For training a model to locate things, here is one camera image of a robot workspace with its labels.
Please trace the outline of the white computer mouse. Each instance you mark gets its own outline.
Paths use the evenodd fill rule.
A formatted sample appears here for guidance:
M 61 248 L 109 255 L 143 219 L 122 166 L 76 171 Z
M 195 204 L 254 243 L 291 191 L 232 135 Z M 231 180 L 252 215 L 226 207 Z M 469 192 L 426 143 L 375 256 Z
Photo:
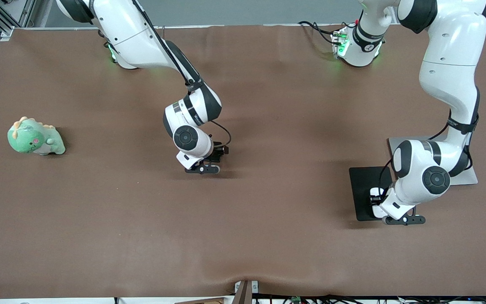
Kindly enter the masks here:
M 388 214 L 380 207 L 382 202 L 381 195 L 384 193 L 383 188 L 374 187 L 370 189 L 370 205 L 374 218 L 382 219 Z

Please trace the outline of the black mouse pad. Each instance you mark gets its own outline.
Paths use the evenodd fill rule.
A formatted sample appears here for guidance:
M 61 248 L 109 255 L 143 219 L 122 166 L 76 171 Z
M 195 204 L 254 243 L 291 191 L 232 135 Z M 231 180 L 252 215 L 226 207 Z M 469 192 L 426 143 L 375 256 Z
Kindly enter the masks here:
M 386 167 L 352 167 L 349 177 L 357 221 L 380 221 L 374 218 L 370 205 L 370 189 L 387 188 L 392 183 L 390 168 Z

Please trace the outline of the silver laptop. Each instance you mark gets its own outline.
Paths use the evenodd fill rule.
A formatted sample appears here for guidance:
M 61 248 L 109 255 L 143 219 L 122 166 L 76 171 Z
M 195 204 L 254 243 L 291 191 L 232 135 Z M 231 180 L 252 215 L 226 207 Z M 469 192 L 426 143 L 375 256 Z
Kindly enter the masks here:
M 408 137 L 390 137 L 388 138 L 388 144 L 390 148 L 390 154 L 393 156 L 394 150 L 404 140 L 427 140 L 428 137 L 424 136 L 408 136 Z M 463 171 L 457 176 L 451 178 L 451 185 L 475 185 L 478 183 L 478 178 L 475 174 L 474 167 Z

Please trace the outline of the brown table cover mat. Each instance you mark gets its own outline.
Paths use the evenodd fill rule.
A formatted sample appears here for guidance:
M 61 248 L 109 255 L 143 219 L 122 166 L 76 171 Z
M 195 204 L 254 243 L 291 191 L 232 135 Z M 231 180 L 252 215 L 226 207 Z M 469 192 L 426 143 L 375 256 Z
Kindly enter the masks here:
M 486 296 L 486 41 L 471 154 L 478 184 L 421 204 L 423 225 L 356 220 L 348 170 L 389 137 L 437 133 L 448 107 L 418 82 L 428 44 L 390 27 L 362 69 L 303 27 L 167 29 L 222 100 L 221 172 L 187 174 L 162 123 L 185 94 L 168 68 L 126 71 L 95 30 L 0 43 L 0 299 Z M 23 154 L 14 122 L 56 127 L 62 155 Z

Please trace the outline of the green dinosaur plush toy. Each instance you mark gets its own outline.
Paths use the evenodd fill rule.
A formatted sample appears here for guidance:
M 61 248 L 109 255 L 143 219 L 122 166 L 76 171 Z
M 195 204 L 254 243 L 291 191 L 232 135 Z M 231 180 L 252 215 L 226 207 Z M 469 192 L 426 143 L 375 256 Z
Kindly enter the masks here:
M 27 116 L 13 123 L 7 132 L 7 139 L 16 152 L 23 154 L 62 155 L 66 151 L 56 127 L 29 119 Z

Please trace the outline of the metal table edge bracket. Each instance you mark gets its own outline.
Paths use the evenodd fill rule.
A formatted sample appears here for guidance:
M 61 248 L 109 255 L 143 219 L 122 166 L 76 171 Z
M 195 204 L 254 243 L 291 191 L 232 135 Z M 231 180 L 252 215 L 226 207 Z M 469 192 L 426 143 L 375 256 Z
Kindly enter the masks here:
M 259 281 L 241 280 L 235 283 L 235 296 L 231 304 L 259 304 L 254 296 L 259 294 Z

